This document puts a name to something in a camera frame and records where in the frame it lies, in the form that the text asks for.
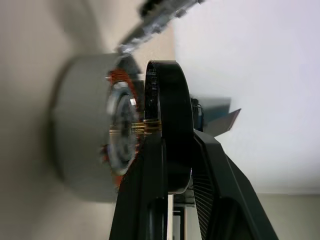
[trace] white ceiling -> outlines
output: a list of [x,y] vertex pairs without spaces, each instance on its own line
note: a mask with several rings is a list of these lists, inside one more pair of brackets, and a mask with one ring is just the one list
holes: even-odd
[[207,0],[175,21],[198,96],[242,108],[219,136],[260,193],[320,193],[320,2]]

